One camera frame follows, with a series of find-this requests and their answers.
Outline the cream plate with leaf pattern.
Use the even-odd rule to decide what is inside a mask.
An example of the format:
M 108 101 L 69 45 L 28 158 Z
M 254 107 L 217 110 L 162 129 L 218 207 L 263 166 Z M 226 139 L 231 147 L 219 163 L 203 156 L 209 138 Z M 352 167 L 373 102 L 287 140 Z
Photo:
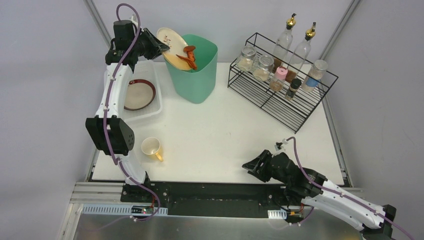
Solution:
M 169 50 L 162 53 L 164 59 L 169 64 L 182 71 L 191 70 L 189 64 L 178 57 L 179 55 L 187 58 L 184 48 L 187 47 L 188 44 L 177 32 L 167 27 L 161 27 L 157 30 L 156 37 L 161 43 L 169 47 Z

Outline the red rimmed plate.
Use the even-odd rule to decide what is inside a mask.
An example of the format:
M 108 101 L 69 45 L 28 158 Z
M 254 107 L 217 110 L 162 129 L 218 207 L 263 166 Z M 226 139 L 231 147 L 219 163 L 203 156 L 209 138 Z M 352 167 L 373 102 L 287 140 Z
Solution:
M 129 111 L 141 110 L 155 99 L 156 88 L 148 80 L 134 79 L 128 84 L 124 109 Z

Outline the black wire rack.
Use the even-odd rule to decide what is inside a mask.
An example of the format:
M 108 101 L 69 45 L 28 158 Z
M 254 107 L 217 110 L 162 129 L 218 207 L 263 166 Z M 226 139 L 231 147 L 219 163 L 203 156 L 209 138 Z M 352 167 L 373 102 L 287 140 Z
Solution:
M 251 35 L 244 43 L 245 46 L 256 50 L 257 59 L 262 55 L 277 58 L 272 54 L 275 44 L 275 41 L 259 32 Z M 286 81 L 280 91 L 271 90 L 269 84 L 273 73 L 270 73 L 267 81 L 259 81 L 252 72 L 239 69 L 236 61 L 237 57 L 230 64 L 227 87 L 294 133 L 297 133 L 318 106 L 322 105 L 322 100 L 339 79 L 338 75 L 327 70 L 312 92 L 306 92 L 300 87 L 294 98 L 288 100 L 285 98 L 285 93 L 289 90 L 290 83 Z M 302 81 L 309 77 L 312 64 L 312 61 L 306 59 L 301 68 L 295 68 L 296 77 Z

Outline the pink lid spice shaker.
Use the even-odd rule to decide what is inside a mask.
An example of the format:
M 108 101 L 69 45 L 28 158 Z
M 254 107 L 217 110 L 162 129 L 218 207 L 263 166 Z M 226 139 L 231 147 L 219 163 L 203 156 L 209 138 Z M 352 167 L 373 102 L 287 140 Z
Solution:
M 279 66 L 270 80 L 269 88 L 274 92 L 282 90 L 287 74 L 288 70 L 285 67 Z

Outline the black lid pepper shaker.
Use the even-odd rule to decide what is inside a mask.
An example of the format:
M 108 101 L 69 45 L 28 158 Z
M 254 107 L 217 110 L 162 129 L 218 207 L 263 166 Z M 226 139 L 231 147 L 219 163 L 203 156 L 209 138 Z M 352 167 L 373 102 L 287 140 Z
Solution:
M 288 90 L 287 90 L 287 92 L 285 94 L 285 98 L 287 100 L 291 101 L 294 98 L 294 96 L 296 95 L 296 93 L 297 93 L 298 89 L 300 88 L 301 84 L 302 84 L 302 81 L 300 79 L 294 78 L 291 81 L 290 86 L 289 86 L 289 88 L 288 88 Z

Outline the glass jar with grains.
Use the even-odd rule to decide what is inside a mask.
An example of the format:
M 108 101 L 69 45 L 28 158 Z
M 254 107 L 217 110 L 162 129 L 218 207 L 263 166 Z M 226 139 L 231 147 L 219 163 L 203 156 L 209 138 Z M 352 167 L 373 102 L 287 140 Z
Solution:
M 244 46 L 237 58 L 236 66 L 244 72 L 250 72 L 255 63 L 256 53 L 252 46 Z

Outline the glass jar with rice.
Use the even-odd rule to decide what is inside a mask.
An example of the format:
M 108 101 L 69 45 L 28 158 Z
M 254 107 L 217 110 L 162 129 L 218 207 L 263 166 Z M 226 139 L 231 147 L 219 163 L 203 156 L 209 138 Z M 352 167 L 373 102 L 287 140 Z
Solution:
M 271 70 L 274 67 L 274 58 L 269 55 L 261 55 L 256 61 L 252 75 L 257 81 L 268 80 Z

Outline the silver lid spice jar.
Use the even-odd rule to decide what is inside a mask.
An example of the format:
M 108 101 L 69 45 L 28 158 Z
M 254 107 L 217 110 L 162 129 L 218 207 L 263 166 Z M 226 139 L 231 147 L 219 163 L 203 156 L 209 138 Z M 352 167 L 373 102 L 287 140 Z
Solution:
M 316 60 L 312 64 L 312 67 L 310 68 L 307 74 L 307 78 L 303 81 L 301 88 L 307 93 L 312 92 L 315 87 L 321 82 L 321 79 L 327 72 L 328 67 L 328 63 L 325 60 Z

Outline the yellow mug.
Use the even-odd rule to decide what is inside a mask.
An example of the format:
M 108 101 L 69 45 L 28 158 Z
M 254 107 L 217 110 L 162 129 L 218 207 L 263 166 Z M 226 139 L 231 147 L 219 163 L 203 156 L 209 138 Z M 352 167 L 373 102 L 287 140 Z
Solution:
M 164 161 L 161 142 L 156 137 L 147 137 L 141 143 L 142 153 L 150 159 Z

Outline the gold spout oil bottle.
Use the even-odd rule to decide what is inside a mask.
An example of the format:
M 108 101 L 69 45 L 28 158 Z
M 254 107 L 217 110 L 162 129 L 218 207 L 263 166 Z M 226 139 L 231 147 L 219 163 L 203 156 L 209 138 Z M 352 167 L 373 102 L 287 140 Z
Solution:
M 296 25 L 296 15 L 296 13 L 293 13 L 291 17 L 286 21 L 285 29 L 276 41 L 272 52 L 272 55 L 274 56 L 272 73 L 275 73 L 277 68 L 282 65 L 283 60 L 288 54 L 288 50 L 293 41 L 292 29 Z

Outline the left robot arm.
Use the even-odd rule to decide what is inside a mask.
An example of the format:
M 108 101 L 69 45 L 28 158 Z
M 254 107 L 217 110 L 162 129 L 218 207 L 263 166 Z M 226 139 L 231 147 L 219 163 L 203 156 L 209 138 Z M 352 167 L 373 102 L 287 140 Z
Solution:
M 168 49 L 147 28 L 140 33 L 128 30 L 113 38 L 105 56 L 101 102 L 95 115 L 85 120 L 95 147 L 112 159 L 128 185 L 142 187 L 149 178 L 133 151 L 135 133 L 123 119 L 128 86 L 139 57 L 153 60 Z

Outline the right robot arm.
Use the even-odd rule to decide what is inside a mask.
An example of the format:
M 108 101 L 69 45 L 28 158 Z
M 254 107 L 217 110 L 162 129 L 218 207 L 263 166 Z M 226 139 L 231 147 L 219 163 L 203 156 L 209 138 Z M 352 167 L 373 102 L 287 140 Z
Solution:
M 270 179 L 285 184 L 289 200 L 318 208 L 358 230 L 366 240 L 390 240 L 396 208 L 368 202 L 331 182 L 319 172 L 300 168 L 281 151 L 264 150 L 242 168 L 262 182 Z

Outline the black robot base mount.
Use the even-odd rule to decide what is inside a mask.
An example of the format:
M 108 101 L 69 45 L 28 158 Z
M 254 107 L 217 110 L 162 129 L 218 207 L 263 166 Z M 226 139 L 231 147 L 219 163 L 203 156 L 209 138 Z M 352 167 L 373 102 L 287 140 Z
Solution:
M 267 218 L 269 210 L 301 204 L 283 184 L 153 181 L 148 188 L 172 216 Z

